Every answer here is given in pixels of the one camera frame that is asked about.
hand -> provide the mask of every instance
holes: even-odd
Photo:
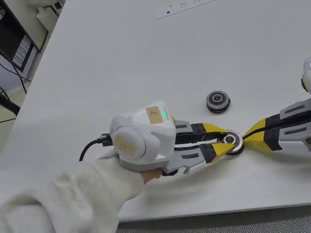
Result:
[[[141,176],[144,179],[144,184],[153,179],[159,179],[162,175],[162,170],[157,168],[150,171],[142,171]]]

fuzzy white sleeve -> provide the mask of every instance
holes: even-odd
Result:
[[[0,207],[0,232],[113,233],[120,208],[142,189],[139,173],[120,167],[116,157],[99,159],[12,197]]]

electrical outlet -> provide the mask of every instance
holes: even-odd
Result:
[[[157,14],[158,19],[177,14],[179,12],[189,10],[191,8],[211,3],[217,0],[183,0],[181,3],[172,4],[160,10]]]

metal bearing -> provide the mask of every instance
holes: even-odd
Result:
[[[234,130],[226,130],[227,135],[224,137],[224,143],[234,144],[234,148],[228,152],[228,155],[238,155],[244,150],[242,135]]]
[[[213,113],[223,113],[230,103],[229,96],[223,91],[213,91],[206,98],[206,106]]]

gray floor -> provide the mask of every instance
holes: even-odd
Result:
[[[118,233],[311,233],[311,207],[120,224]]]

